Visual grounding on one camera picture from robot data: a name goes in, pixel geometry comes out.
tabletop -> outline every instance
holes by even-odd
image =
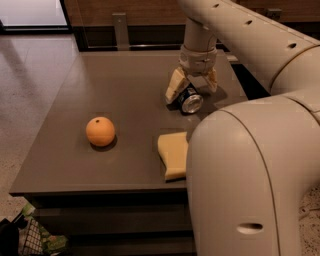
[[[165,91],[179,51],[89,52],[75,60],[13,183],[10,194],[186,189],[165,182],[159,135],[187,131],[215,110],[247,100],[223,51],[218,90],[202,90],[193,115],[168,106]],[[93,147],[85,128],[94,117],[113,121],[115,142]]]

can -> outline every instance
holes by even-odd
[[[190,83],[188,87],[179,94],[178,102],[182,112],[193,114],[201,108],[203,98],[193,84]]]

dark wooden panel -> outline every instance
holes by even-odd
[[[320,21],[319,0],[238,0],[237,2],[258,13],[263,13],[267,8],[282,9],[279,22]]]
[[[128,25],[179,25],[186,16],[176,0],[61,0],[65,3],[72,26],[111,26],[112,13],[127,13]],[[280,22],[320,21],[320,1],[237,0],[259,13],[280,8]]]
[[[184,24],[176,0],[64,0],[72,26],[110,26],[112,13],[125,12],[128,25]]]

tile floor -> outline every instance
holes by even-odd
[[[0,36],[0,220],[25,205],[8,191],[74,59],[72,35]],[[320,187],[301,205],[303,255],[320,253]]]

gray table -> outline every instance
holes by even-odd
[[[73,247],[81,247],[77,255],[194,252],[186,183],[164,181],[158,137],[178,131],[191,136],[208,114],[247,98],[219,51],[219,88],[215,94],[202,90],[201,111],[182,115],[167,106],[164,94],[178,55],[82,53],[62,85],[10,194],[34,204],[37,220],[51,233],[72,237]],[[96,116],[110,118],[116,128],[116,142],[104,149],[85,136]],[[109,243],[85,245],[87,235],[107,236]]]

